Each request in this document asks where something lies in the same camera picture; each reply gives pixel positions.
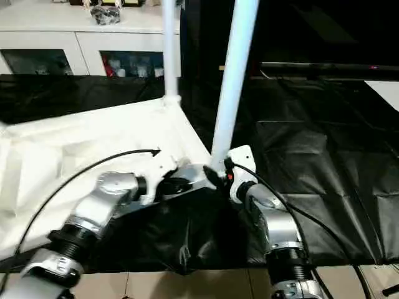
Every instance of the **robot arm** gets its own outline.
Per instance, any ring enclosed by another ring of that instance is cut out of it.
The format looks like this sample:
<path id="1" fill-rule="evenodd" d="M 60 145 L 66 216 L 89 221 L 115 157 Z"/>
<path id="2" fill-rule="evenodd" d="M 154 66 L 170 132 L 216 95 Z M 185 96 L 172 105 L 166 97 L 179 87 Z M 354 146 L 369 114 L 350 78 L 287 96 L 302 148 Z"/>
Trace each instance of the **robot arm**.
<path id="1" fill-rule="evenodd" d="M 97 242 L 114 217 L 154 204 L 155 189 L 164 175 L 176 169 L 170 156 L 159 154 L 149 162 L 145 176 L 104 173 L 94 190 L 75 206 L 60 230 L 53 230 L 46 249 L 37 251 L 21 272 L 21 278 L 6 289 L 2 299 L 71 299 Z"/>
<path id="2" fill-rule="evenodd" d="M 272 299 L 323 299 L 318 282 L 312 278 L 296 223 L 282 202 L 267 187 L 253 181 L 242 183 L 237 197 L 261 240 L 274 288 Z"/>

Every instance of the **black tarp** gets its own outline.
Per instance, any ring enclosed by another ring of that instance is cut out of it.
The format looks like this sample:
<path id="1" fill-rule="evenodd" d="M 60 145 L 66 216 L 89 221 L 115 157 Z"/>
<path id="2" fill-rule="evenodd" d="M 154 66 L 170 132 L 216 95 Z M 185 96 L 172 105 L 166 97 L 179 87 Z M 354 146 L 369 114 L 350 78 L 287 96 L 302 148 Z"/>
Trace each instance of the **black tarp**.
<path id="1" fill-rule="evenodd" d="M 219 88 L 181 82 L 181 93 L 184 111 L 210 148 Z M 159 81 L 0 77 L 0 119 L 15 123 L 160 95 Z M 251 145 L 259 173 L 332 229 L 355 263 L 393 263 L 399 257 L 398 116 L 364 82 L 253 81 L 243 91 L 233 147 Z M 297 216 L 314 265 L 349 263 L 322 228 Z M 89 269 L 189 273 L 266 266 L 248 250 L 251 242 L 229 202 L 205 189 L 116 220 Z"/>

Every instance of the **white metal frame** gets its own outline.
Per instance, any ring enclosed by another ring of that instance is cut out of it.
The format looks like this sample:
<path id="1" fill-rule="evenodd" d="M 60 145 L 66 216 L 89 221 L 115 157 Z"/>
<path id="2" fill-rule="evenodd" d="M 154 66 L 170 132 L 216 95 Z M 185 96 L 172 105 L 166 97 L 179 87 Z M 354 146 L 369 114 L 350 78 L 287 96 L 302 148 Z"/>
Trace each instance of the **white metal frame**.
<path id="1" fill-rule="evenodd" d="M 211 167 L 223 170 L 230 150 L 259 0 L 236 0 L 213 136 Z"/>

